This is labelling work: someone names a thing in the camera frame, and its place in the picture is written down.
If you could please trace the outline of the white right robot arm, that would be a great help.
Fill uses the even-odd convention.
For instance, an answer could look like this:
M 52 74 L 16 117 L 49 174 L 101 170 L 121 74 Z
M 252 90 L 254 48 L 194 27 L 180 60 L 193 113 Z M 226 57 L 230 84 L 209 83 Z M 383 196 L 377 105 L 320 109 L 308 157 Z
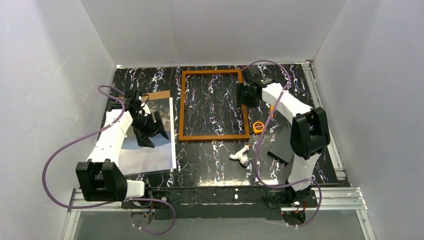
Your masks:
M 260 102 L 273 106 L 265 125 L 279 112 L 290 124 L 290 139 L 287 146 L 294 156 L 291 172 L 286 184 L 273 185 L 284 189 L 287 200 L 299 201 L 309 195 L 316 162 L 330 144 L 327 113 L 322 107 L 313 108 L 289 92 L 292 79 L 287 74 L 287 83 L 282 84 L 266 78 L 256 62 L 242 69 L 243 83 L 237 86 L 237 100 L 241 105 L 255 108 Z

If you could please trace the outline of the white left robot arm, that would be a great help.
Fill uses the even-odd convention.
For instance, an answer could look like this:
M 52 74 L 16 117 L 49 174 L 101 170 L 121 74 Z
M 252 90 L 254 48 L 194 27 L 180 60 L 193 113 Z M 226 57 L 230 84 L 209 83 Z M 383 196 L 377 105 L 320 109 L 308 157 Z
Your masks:
M 145 195 L 142 180 L 127 179 L 119 168 L 119 158 L 129 129 L 139 147 L 154 148 L 152 138 L 161 135 L 169 140 L 161 115 L 151 111 L 150 100 L 169 99 L 170 92 L 130 91 L 121 97 L 111 96 L 106 105 L 105 122 L 93 151 L 76 166 L 76 176 L 87 202 L 121 202 Z

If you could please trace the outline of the landscape photo print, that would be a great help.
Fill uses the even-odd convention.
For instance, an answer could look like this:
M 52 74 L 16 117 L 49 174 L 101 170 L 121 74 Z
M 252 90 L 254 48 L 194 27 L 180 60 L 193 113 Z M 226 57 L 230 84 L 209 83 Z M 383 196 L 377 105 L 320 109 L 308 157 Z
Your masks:
M 174 100 L 172 97 L 154 99 L 150 100 L 147 105 L 151 111 L 159 112 L 169 139 L 158 134 L 150 139 L 154 148 L 139 146 L 133 129 L 129 128 L 118 160 L 120 171 L 127 176 L 170 171 L 177 167 Z

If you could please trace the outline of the wooden picture frame with photo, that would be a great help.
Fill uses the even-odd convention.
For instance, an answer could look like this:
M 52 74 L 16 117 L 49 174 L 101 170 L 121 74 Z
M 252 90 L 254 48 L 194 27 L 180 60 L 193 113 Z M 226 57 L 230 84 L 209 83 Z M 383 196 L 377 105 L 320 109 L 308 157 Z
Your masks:
M 237 75 L 237 83 L 243 84 L 243 76 L 241 69 L 219 69 L 219 70 L 184 70 L 181 74 L 181 99 L 178 124 L 178 141 L 179 142 L 212 142 L 212 141 L 248 141 L 250 139 L 250 129 L 247 108 L 241 106 L 244 134 L 228 134 L 228 135 L 185 135 L 184 134 L 184 117 L 185 117 L 185 100 L 186 100 L 186 79 L 187 76 L 202 75 Z

